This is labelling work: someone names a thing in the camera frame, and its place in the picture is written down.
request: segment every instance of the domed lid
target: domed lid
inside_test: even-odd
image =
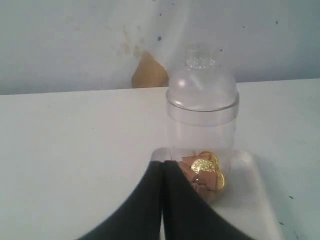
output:
[[[220,51],[207,43],[189,45],[184,65],[169,76],[167,100],[191,111],[218,111],[238,103],[237,84],[219,63]]]

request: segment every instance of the white wall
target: white wall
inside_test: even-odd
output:
[[[2,0],[0,94],[130,88],[211,42],[238,82],[320,78],[319,0]]]

